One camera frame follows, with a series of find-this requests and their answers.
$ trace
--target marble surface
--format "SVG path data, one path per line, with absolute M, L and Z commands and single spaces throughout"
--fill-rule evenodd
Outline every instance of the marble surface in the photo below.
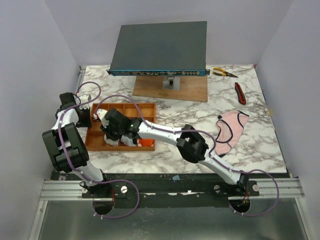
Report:
M 162 98 L 136 97 L 138 103 L 156 103 L 156 123 L 168 127 L 192 125 L 195 129 L 217 136 L 217 116 L 232 110 L 241 110 L 250 115 L 243 134 L 236 146 L 223 157 L 231 165 L 244 170 L 261 169 L 269 173 L 285 173 L 286 165 L 280 151 L 274 127 L 261 91 L 253 65 L 217 66 L 237 75 L 239 78 L 208 76 L 208 102 L 192 102 Z M 102 87 L 102 94 L 95 102 L 106 96 L 122 94 L 132 97 L 134 76 L 111 76 L 108 65 L 88 66 L 83 82 L 94 81 Z M 247 104 L 238 103 L 235 82 L 240 83 Z M 93 84 L 82 87 L 80 94 L 98 93 Z M 124 103 L 126 99 L 115 97 L 109 103 Z M 87 129 L 80 128 L 85 141 Z M 209 147 L 212 140 L 204 136 Z M 212 173 L 201 164 L 182 159 L 173 145 L 156 143 L 153 152 L 107 152 L 89 151 L 90 161 L 105 173 Z

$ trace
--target gray wall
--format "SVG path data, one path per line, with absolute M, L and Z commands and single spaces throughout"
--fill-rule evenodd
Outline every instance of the gray wall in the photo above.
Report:
M 52 165 L 41 134 L 78 65 L 43 0 L 0 8 L 0 239 L 26 240 Z
M 292 0 L 45 2 L 80 65 L 110 64 L 121 25 L 187 21 L 208 21 L 206 61 L 221 65 L 258 63 Z
M 295 0 L 263 53 L 258 78 L 289 170 L 320 237 L 320 2 Z

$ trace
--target red box cutter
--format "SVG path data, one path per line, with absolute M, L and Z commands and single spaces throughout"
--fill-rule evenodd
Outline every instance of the red box cutter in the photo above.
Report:
M 244 92 L 242 91 L 239 83 L 237 83 L 237 82 L 235 83 L 234 89 L 236 91 L 236 94 L 238 94 L 239 103 L 242 105 L 246 105 L 246 97 L 245 97 Z

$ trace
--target screw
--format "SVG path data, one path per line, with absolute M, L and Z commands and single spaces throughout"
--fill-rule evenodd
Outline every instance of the screw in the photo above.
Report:
M 260 187 L 257 184 L 255 184 L 252 186 L 252 189 L 253 189 L 253 191 L 258 192 Z
M 219 185 L 215 185 L 215 186 L 213 187 L 213 189 L 215 190 L 216 193 L 219 193 L 220 190 L 221 190 L 221 188 L 220 188 Z
M 83 194 L 86 194 L 86 193 L 88 192 L 88 190 L 85 189 L 85 188 L 82 188 L 82 189 L 81 189 L 81 192 L 82 192 Z
M 127 186 L 122 186 L 122 187 L 121 187 L 121 192 L 122 192 L 123 194 L 125 194 L 127 191 L 128 191 Z

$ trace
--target pink fabric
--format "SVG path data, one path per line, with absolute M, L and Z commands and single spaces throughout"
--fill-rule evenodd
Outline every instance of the pink fabric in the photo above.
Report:
M 239 141 L 249 115 L 241 111 L 229 111 L 218 116 L 216 127 L 219 131 L 216 138 L 216 154 L 225 155 Z

